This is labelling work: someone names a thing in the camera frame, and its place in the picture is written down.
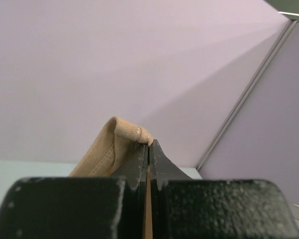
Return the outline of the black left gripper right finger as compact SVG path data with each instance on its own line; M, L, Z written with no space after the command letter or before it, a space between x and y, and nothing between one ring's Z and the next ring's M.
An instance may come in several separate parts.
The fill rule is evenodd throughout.
M155 239L298 239L276 184L260 179L195 180L155 140L148 152Z

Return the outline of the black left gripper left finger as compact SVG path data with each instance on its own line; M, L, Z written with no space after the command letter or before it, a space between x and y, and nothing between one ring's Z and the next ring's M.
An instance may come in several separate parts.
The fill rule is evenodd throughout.
M148 147L112 175L17 180L0 206L0 239L141 239Z

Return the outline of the beige t shirt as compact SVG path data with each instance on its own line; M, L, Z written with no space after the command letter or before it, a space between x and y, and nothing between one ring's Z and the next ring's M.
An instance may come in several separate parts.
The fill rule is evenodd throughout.
M151 146L153 141L154 137L143 127L120 117L112 117L70 176L109 176L127 162L137 144Z

